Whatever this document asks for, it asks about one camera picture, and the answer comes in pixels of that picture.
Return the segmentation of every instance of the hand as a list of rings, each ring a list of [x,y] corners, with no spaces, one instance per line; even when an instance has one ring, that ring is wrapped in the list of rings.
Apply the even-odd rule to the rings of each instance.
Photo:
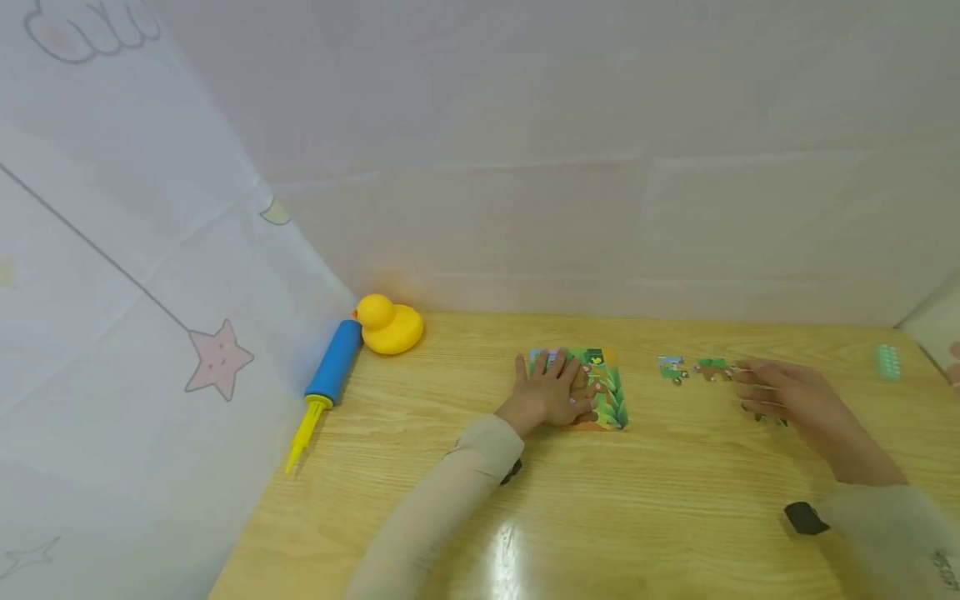
[[[566,348],[560,348],[557,356],[546,368],[548,352],[543,350],[534,363],[534,374],[527,376],[523,356],[516,357],[516,381],[510,397],[496,411],[496,415],[510,424],[516,434],[526,437],[542,423],[569,425],[572,422],[597,420],[596,400],[575,400],[570,397],[570,387],[580,370],[576,358],[566,360]]]
[[[906,485],[900,468],[820,373],[775,360],[748,360],[743,366],[747,370],[734,376],[743,407],[792,423],[807,445],[827,461],[837,481]]]

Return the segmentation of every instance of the yellow rubber duck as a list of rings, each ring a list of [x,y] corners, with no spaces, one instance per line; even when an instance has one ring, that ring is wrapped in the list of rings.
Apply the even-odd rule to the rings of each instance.
[[[400,354],[412,348],[423,335],[423,317],[413,308],[394,304],[382,294],[360,300],[353,318],[363,326],[367,347],[379,354]]]

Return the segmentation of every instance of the wooden table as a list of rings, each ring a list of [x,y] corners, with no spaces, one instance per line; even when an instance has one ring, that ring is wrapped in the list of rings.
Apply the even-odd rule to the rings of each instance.
[[[829,471],[792,427],[757,423],[731,384],[660,377],[657,356],[768,356],[822,370],[913,483],[960,515],[960,403],[894,329],[434,313],[407,354],[365,350],[296,476],[279,468],[211,597],[340,598],[399,499],[509,392],[528,348],[608,347],[623,432],[544,431],[524,468],[459,531],[427,598],[836,598],[864,594],[832,532],[799,537],[784,505]],[[874,348],[895,345],[903,380]]]

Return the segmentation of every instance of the yellow pump nozzle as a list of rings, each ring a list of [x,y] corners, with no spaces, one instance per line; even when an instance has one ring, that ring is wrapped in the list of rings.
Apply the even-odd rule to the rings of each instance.
[[[294,469],[294,465],[297,463],[300,454],[306,449],[307,445],[310,444],[310,438],[313,437],[313,430],[317,426],[317,421],[320,420],[320,413],[332,405],[333,403],[327,398],[319,396],[310,397],[310,401],[307,402],[306,405],[306,414],[303,415],[303,420],[300,422],[297,434],[294,436],[293,441],[290,442],[290,458],[287,459],[287,468],[284,471],[287,475]]]

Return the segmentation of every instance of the left hand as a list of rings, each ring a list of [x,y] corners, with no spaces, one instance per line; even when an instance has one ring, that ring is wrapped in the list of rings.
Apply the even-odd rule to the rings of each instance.
[[[510,397],[496,411],[496,415],[510,424],[521,438],[542,423],[570,425],[573,422],[597,420],[595,399],[576,400],[570,397],[570,387],[581,369],[576,358],[566,360],[566,348],[546,368],[548,352],[542,350],[534,363],[534,374],[527,376],[523,356],[515,360],[516,381]]]

